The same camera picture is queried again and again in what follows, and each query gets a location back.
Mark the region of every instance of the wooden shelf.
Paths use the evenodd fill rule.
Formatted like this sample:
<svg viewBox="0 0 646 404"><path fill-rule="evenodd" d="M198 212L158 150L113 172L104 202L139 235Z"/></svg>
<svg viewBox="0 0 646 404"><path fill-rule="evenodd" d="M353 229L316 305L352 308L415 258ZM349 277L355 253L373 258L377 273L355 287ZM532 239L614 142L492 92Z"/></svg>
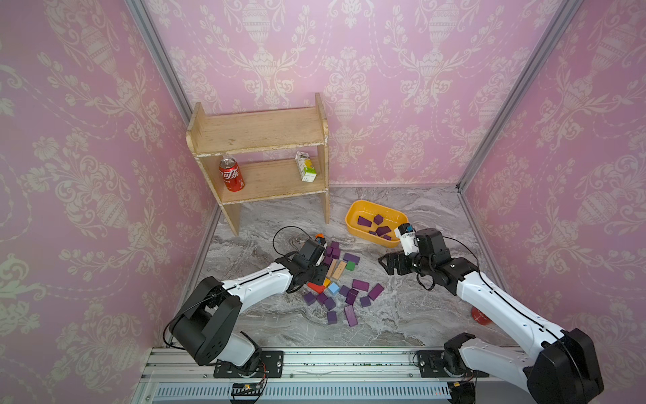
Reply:
<svg viewBox="0 0 646 404"><path fill-rule="evenodd" d="M317 173L320 173L318 157L312 158L312 163ZM218 167L216 165L208 169L218 170ZM313 182L301 181L295 160L240 164L240 172L244 178L245 186L238 192L231 192L227 189L219 170L214 173L209 172L223 205L296 197L326 191L322 175L317 175Z"/></svg>
<svg viewBox="0 0 646 404"><path fill-rule="evenodd" d="M186 131L193 153L220 209L237 236L240 231L240 204L257 200L295 197L319 193L326 223L329 223L328 119L320 94L316 106L247 114L206 116L197 103ZM250 153L317 146L312 158L317 170L313 182L300 179L294 159L240 164L245 187L230 192L220 174L224 154Z"/></svg>
<svg viewBox="0 0 646 404"><path fill-rule="evenodd" d="M195 155L296 149L325 143L315 107L207 116L193 136Z"/></svg>

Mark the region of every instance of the red object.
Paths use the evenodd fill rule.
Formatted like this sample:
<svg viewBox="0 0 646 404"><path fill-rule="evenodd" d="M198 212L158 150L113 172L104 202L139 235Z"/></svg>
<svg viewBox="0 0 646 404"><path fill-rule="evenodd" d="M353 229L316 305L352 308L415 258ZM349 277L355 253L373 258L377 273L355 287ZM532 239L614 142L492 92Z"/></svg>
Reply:
<svg viewBox="0 0 646 404"><path fill-rule="evenodd" d="M471 308L471 317L473 317L474 320L481 325L489 325L492 323L489 317L485 316L480 310L475 307Z"/></svg>
<svg viewBox="0 0 646 404"><path fill-rule="evenodd" d="M240 173L240 166L233 157L225 157L220 162L222 179L231 192L238 192L244 188L244 180Z"/></svg>
<svg viewBox="0 0 646 404"><path fill-rule="evenodd" d="M321 293L323 293L323 291L325 290L325 286L323 286L323 285L315 285L312 282L308 282L307 287L312 289L314 292L317 292L319 295Z"/></svg>

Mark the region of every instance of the robotic arm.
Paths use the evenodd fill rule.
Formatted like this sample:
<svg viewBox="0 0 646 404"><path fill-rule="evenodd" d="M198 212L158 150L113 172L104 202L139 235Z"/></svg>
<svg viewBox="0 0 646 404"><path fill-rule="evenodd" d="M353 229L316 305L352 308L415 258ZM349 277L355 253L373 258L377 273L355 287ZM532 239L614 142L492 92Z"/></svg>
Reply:
<svg viewBox="0 0 646 404"><path fill-rule="evenodd" d="M261 349L246 334L246 339L231 335L238 315L271 295L295 292L307 282L322 285L329 269L322 263L325 247L325 238L318 235L305 241L300 251L245 277L224 282L203 279L169 323L171 334L198 365L217 359L242 374L254 372ZM215 313L207 312L207 307L216 308Z"/></svg>
<svg viewBox="0 0 646 404"><path fill-rule="evenodd" d="M432 277L433 284L482 311L526 353L520 356L462 333L444 344L450 373L487 372L528 391L538 404L586 404L601 394L603 381L588 335L577 328L567 332L547 321L505 293L469 260L451 257L440 231L415 231L405 223L395 234L404 251L379 259L388 275L415 272ZM307 282L323 284L329 269L322 263L325 247L319 235L307 240L300 251L258 272L224 282L213 277L202 280L169 323L171 333L198 365L217 359L232 364L240 374L255 372L260 347L244 333L246 339L231 335L238 315L271 295L295 292ZM207 307L217 310L211 315Z"/></svg>
<svg viewBox="0 0 646 404"><path fill-rule="evenodd" d="M462 333L444 344L451 373L487 372L529 392L539 404L584 404L601 394L599 363L586 333L577 328L568 332L547 321L496 286L469 260L452 258L439 230L416 232L405 223L395 235L404 251L379 259L388 275L396 271L431 276L434 284L482 311L526 352L519 356Z"/></svg>

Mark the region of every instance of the natural wood block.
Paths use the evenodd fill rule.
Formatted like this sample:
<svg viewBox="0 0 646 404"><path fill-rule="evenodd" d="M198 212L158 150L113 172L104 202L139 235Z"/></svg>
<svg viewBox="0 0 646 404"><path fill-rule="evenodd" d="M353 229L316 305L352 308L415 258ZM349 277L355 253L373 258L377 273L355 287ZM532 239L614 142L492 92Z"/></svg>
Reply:
<svg viewBox="0 0 646 404"><path fill-rule="evenodd" d="M332 277L336 280L341 278L341 275L343 274L343 271L346 269L346 261L340 261L339 264L337 265L337 269L334 271L334 274Z"/></svg>
<svg viewBox="0 0 646 404"><path fill-rule="evenodd" d="M332 277L332 274L334 273L334 267L337 266L338 261L339 260L337 260L337 259L332 260L332 263L329 265L328 273L325 275L326 278Z"/></svg>

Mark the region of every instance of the wooden shelf board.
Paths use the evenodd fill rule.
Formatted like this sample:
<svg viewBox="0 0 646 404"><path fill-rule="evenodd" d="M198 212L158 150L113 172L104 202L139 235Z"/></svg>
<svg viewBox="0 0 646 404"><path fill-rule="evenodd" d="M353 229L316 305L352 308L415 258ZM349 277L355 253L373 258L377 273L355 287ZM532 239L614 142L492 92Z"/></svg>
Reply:
<svg viewBox="0 0 646 404"><path fill-rule="evenodd" d="M209 173L223 205L253 202L256 200L295 197L326 191L318 157L312 158L317 170L314 182L301 181L295 160L274 160L269 162L240 164L245 187L230 192L220 173Z"/></svg>
<svg viewBox="0 0 646 404"><path fill-rule="evenodd" d="M197 157L325 143L316 107L206 116L192 137Z"/></svg>

